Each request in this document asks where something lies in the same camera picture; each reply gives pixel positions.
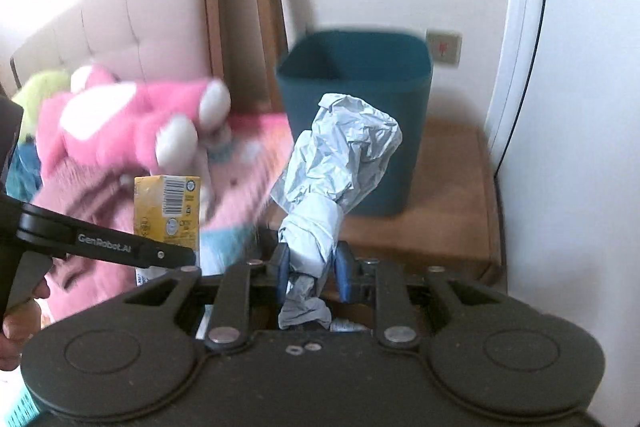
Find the teal trash can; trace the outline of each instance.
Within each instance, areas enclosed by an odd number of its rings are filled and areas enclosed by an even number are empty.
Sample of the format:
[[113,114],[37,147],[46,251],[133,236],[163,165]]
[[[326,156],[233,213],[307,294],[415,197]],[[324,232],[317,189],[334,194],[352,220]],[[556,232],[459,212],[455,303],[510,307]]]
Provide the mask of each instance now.
[[352,214],[391,216],[405,208],[427,111],[433,65],[425,42],[380,31],[331,30],[303,38],[276,69],[294,140],[325,93],[350,94],[396,119],[402,144],[380,185]]

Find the round metal bolt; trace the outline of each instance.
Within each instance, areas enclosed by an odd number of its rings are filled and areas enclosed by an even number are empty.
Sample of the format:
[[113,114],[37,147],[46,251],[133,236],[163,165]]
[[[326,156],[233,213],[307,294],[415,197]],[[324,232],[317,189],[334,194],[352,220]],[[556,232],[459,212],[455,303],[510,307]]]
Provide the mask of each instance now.
[[240,338],[240,331],[230,326],[220,326],[209,331],[209,340],[216,344],[231,344]]
[[317,342],[308,342],[305,344],[305,349],[307,351],[320,351],[322,349],[322,346]]
[[302,346],[287,346],[285,352],[293,355],[294,357],[299,357],[305,352],[305,350]]
[[389,342],[404,344],[415,340],[417,333],[409,326],[391,326],[385,330],[385,338]]

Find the headboard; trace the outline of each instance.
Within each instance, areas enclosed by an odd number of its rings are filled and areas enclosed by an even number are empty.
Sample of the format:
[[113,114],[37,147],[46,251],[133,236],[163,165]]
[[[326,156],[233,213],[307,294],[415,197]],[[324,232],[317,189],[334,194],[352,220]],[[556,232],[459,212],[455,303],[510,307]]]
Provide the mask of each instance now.
[[281,0],[82,0],[11,58],[17,88],[37,71],[97,62],[122,79],[222,78],[236,112],[279,112],[287,49]]

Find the wooden table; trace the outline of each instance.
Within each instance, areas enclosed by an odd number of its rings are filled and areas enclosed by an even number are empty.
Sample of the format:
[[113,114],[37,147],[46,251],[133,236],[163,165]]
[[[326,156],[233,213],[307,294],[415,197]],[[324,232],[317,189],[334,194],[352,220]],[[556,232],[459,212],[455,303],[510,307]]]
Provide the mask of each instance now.
[[[272,203],[265,220],[277,230],[284,211]],[[441,265],[483,283],[502,270],[494,179],[482,133],[429,120],[409,204],[393,217],[347,216],[340,238],[358,257],[393,259],[420,273]]]

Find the wall outlet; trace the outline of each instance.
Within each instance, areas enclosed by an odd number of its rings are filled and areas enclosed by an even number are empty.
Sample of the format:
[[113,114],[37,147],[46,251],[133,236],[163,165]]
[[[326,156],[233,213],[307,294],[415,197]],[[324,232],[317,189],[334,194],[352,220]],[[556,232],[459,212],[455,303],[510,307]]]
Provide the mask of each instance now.
[[427,31],[427,45],[433,62],[453,64],[460,62],[462,35],[455,32]]

